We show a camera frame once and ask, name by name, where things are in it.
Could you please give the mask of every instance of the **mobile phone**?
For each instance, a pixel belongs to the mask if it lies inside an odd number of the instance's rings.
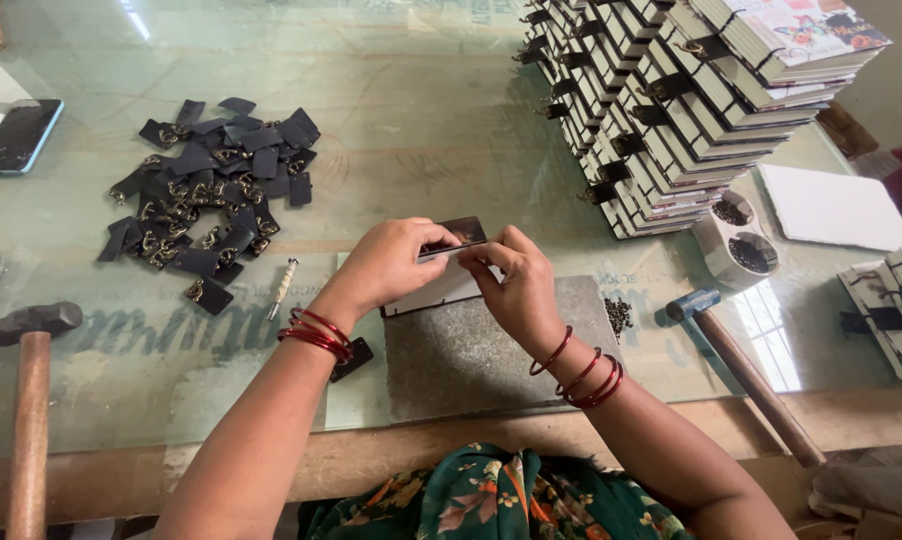
[[[31,170],[62,109],[60,99],[23,99],[11,106],[0,124],[0,174]]]

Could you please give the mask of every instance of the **floral fabric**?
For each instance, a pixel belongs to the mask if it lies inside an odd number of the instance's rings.
[[[485,443],[402,472],[359,497],[302,505],[302,540],[685,540],[667,508],[624,472]]]

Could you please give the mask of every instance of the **container of rivets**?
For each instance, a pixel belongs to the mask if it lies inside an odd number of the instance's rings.
[[[691,232],[707,269],[729,288],[750,288],[778,271],[778,250],[761,228],[755,208],[733,191],[724,191]]]

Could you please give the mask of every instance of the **stack of journals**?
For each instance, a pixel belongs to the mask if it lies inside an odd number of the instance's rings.
[[[686,229],[891,43],[841,0],[539,0],[515,59],[619,239]]]
[[[857,309],[841,313],[841,328],[846,334],[873,334],[902,380],[902,250],[854,265],[838,278]]]

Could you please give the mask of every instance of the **glass table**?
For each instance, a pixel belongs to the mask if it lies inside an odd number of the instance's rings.
[[[285,310],[306,306],[368,228],[387,218],[477,215],[489,233],[524,231],[558,276],[592,275],[633,306],[621,346],[630,374],[662,400],[739,392],[693,325],[663,324],[664,305],[713,285],[690,231],[618,241],[560,127],[532,113],[547,92],[510,56],[524,25],[511,0],[224,2],[37,0],[1,5],[14,92],[62,99],[65,111],[33,170],[0,178],[0,317],[68,300],[84,325],[52,342],[51,452],[204,440],[277,344],[265,314],[290,256],[301,265]],[[134,212],[107,189],[155,148],[137,136],[171,121],[184,99],[255,117],[304,107],[323,132],[310,167],[313,202],[272,211],[282,230],[228,287],[217,317],[183,296],[193,276],[139,260],[97,263],[107,226]],[[816,125],[766,163],[850,173]],[[880,257],[781,237],[759,178],[734,190],[780,252],[781,269],[716,307],[775,389],[883,386],[877,344],[845,338],[852,307],[835,274]],[[202,218],[199,237],[214,225]],[[376,358],[326,392],[316,430],[388,423],[381,321],[356,329]],[[16,348],[0,349],[0,456],[11,453]]]

